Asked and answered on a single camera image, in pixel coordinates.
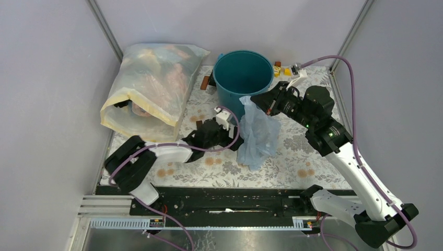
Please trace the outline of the light blue plastic trash bag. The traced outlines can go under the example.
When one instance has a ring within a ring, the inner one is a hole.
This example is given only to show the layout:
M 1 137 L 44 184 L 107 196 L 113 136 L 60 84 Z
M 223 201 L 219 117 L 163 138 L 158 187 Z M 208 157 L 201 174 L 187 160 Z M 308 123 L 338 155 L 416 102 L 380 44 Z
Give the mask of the light blue plastic trash bag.
M 240 102 L 244 107 L 240 120 L 243 143 L 238 148 L 237 162 L 254 172 L 275 156 L 281 123 L 259 109 L 250 96 L 241 97 Z

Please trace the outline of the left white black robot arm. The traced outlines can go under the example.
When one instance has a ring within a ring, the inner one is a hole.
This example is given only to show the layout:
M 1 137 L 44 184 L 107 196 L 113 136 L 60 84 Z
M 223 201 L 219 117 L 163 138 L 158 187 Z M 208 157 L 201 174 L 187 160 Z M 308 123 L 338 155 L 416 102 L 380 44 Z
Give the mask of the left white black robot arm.
M 237 151 L 243 143 L 237 126 L 224 129 L 210 119 L 176 142 L 145 142 L 140 136 L 132 136 L 105 160 L 104 168 L 110 174 L 110 184 L 140 200 L 142 208 L 155 215 L 160 212 L 162 201 L 158 190 L 146 179 L 154 165 L 191 163 L 206 152 Z

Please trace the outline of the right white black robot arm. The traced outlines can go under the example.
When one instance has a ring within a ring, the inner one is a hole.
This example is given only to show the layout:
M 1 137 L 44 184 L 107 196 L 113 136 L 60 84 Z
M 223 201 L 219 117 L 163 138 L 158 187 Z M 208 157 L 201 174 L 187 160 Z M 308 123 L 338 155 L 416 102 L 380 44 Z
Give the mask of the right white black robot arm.
M 327 88 L 310 86 L 300 96 L 297 88 L 280 81 L 251 100 L 267 115 L 283 113 L 305 127 L 308 143 L 341 173 L 359 198 L 355 203 L 313 185 L 301 194 L 302 213 L 329 214 L 352 226 L 372 248 L 387 243 L 418 215 L 414 204 L 403 203 L 373 173 L 350 133 L 332 117 L 335 103 Z

